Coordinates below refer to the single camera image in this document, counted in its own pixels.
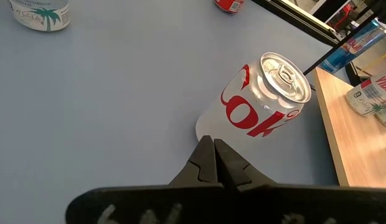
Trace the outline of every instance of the pull tab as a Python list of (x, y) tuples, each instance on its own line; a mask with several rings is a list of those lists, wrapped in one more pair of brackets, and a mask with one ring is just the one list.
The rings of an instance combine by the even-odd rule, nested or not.
[(286, 65), (279, 65), (278, 75), (287, 84), (292, 84), (295, 80), (294, 72), (291, 71), (290, 68), (286, 67)]

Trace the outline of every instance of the can lid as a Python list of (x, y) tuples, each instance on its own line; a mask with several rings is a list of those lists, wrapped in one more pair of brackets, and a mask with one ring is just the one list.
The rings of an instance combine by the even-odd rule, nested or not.
[(299, 68), (276, 53), (265, 53), (260, 60), (265, 80), (283, 97), (297, 103), (311, 99), (309, 83)]

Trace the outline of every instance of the light blue tabletop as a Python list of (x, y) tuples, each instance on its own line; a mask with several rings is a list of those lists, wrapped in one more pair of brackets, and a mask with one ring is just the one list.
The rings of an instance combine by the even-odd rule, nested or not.
[[(51, 34), (8, 7), (0, 224), (61, 224), (87, 190), (169, 183), (197, 144), (195, 121), (243, 64), (276, 52), (306, 70), (330, 49), (251, 1), (234, 16), (212, 0), (72, 1), (70, 26)], [(337, 184), (315, 92), (241, 154), (277, 182)]]

